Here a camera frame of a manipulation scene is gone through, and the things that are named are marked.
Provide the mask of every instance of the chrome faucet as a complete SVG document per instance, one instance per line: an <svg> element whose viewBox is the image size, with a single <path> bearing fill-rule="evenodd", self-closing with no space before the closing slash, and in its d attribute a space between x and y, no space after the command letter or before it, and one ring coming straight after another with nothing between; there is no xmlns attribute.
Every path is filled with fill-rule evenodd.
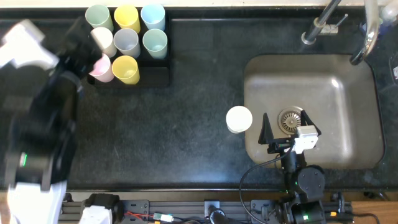
<svg viewBox="0 0 398 224"><path fill-rule="evenodd" d="M331 13L336 9L341 0L331 0L329 5L323 10L318 18L315 18L313 24L308 32L304 32L301 36L301 40L304 44L311 45L317 40L318 34L326 25L326 21L329 19ZM364 44L358 53L353 54L349 62L353 65L357 65L363 61L372 51L376 44L377 36L379 34L379 9L377 0L364 0L365 11L366 11L366 35Z"/></svg>

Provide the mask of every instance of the green light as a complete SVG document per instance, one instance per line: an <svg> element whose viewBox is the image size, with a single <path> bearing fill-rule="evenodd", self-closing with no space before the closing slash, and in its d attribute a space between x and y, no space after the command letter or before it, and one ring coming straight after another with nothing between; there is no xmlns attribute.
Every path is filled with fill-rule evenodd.
<svg viewBox="0 0 398 224"><path fill-rule="evenodd" d="M25 154L24 163L22 164L22 166L26 165L26 159L27 159L27 154Z"/></svg>

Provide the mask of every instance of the sink drain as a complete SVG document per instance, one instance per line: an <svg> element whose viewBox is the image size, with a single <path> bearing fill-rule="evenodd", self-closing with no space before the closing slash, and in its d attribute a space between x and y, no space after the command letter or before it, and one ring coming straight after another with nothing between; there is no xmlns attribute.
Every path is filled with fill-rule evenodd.
<svg viewBox="0 0 398 224"><path fill-rule="evenodd" d="M279 113L278 124L280 129L286 134L294 134L297 127L301 126L300 112L303 109L291 106Z"/></svg>

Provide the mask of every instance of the cup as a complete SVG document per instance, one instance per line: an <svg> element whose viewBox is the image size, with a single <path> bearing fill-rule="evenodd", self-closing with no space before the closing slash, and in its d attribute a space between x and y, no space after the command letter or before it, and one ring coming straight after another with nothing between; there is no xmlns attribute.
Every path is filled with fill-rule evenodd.
<svg viewBox="0 0 398 224"><path fill-rule="evenodd" d="M253 116L244 106L234 106L226 114L226 125L228 130L234 134L249 129L252 122Z"/></svg>
<svg viewBox="0 0 398 224"><path fill-rule="evenodd" d="M165 29L165 11L161 4L149 4L141 9L141 18L148 29Z"/></svg>
<svg viewBox="0 0 398 224"><path fill-rule="evenodd" d="M111 61L106 54L94 64L94 70L89 73L101 82L110 82L114 78L111 68Z"/></svg>
<svg viewBox="0 0 398 224"><path fill-rule="evenodd" d="M114 20L121 28L130 28L139 33L141 27L139 25L138 11L130 4L119 6L114 12Z"/></svg>
<svg viewBox="0 0 398 224"><path fill-rule="evenodd" d="M104 54L108 57L113 57L116 54L117 50L113 44L113 34L109 29L98 27L91 31L91 35Z"/></svg>
<svg viewBox="0 0 398 224"><path fill-rule="evenodd" d="M86 20L94 28L105 27L113 31L113 23L108 7L94 5L86 10Z"/></svg>
<svg viewBox="0 0 398 224"><path fill-rule="evenodd" d="M114 35L113 42L116 48L124 55L138 58L141 53L138 34L132 29L121 29L117 31Z"/></svg>
<svg viewBox="0 0 398 224"><path fill-rule="evenodd" d="M163 59L167 55L167 36L160 29L148 30L142 38L144 47L154 59Z"/></svg>
<svg viewBox="0 0 398 224"><path fill-rule="evenodd" d="M137 61L130 56L118 57L112 64L112 72L125 84L137 84L139 81Z"/></svg>

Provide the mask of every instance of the sink basin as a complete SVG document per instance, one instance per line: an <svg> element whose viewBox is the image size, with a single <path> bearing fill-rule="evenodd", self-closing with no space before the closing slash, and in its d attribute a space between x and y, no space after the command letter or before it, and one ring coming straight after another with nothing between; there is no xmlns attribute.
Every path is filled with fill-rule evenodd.
<svg viewBox="0 0 398 224"><path fill-rule="evenodd" d="M262 115L275 138L300 125L300 110L322 131L308 164L327 169L372 168L384 155L379 107L371 68L349 63L349 55L262 55L244 71L244 105L253 115L245 145L250 158L275 158L258 144Z"/></svg>

